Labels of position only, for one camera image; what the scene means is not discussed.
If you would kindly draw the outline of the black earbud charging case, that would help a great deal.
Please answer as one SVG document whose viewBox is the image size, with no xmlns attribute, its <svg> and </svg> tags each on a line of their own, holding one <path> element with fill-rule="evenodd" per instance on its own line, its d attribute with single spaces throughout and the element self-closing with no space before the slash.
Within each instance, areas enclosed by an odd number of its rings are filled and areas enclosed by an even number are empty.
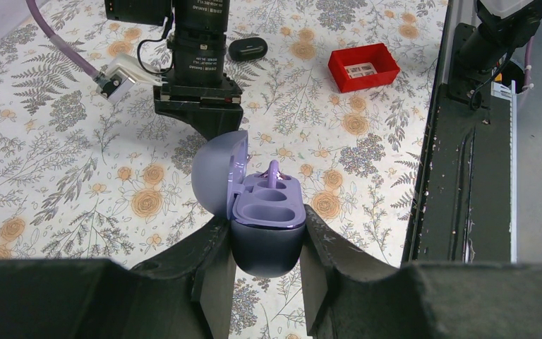
<svg viewBox="0 0 542 339">
<path fill-rule="evenodd" d="M 228 47 L 229 58 L 235 62 L 262 59 L 267 54 L 267 51 L 267 42 L 261 37 L 235 40 Z"/>
</svg>

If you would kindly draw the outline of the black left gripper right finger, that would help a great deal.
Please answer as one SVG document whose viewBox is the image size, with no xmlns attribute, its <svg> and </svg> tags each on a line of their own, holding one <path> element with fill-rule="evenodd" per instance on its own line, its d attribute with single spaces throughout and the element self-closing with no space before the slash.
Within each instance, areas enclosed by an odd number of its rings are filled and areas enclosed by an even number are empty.
<svg viewBox="0 0 542 339">
<path fill-rule="evenodd" d="M 542 265 L 395 268 L 306 207 L 300 269 L 314 338 L 542 338 Z"/>
</svg>

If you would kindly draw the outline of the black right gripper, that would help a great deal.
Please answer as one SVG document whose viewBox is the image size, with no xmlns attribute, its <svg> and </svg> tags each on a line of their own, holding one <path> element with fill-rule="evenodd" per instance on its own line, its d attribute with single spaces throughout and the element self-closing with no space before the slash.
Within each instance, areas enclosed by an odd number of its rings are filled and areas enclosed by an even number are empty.
<svg viewBox="0 0 542 339">
<path fill-rule="evenodd" d="M 242 90 L 224 70 L 227 29 L 166 29 L 163 38 L 171 66 L 153 90 L 155 112 L 177 116 L 207 141 L 238 131 Z"/>
</svg>

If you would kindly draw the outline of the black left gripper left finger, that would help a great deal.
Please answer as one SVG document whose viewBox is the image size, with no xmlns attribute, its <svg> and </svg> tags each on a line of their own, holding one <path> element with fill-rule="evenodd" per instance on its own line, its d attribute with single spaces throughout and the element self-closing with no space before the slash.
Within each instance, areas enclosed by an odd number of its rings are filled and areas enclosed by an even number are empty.
<svg viewBox="0 0 542 339">
<path fill-rule="evenodd" d="M 132 269 L 0 260 L 0 338 L 227 338 L 235 272 L 222 218 Z"/>
</svg>

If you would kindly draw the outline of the lavender oval case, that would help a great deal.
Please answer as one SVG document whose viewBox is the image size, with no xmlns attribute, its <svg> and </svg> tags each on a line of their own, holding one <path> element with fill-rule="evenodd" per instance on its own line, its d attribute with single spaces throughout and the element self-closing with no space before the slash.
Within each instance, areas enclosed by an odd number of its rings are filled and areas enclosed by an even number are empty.
<svg viewBox="0 0 542 339">
<path fill-rule="evenodd" d="M 192 190 L 206 211 L 229 221 L 237 266 L 252 276 L 278 278 L 294 268 L 303 245 L 301 184 L 279 168 L 290 179 L 269 188 L 263 172 L 247 173 L 247 162 L 246 131 L 213 138 L 193 158 Z"/>
</svg>

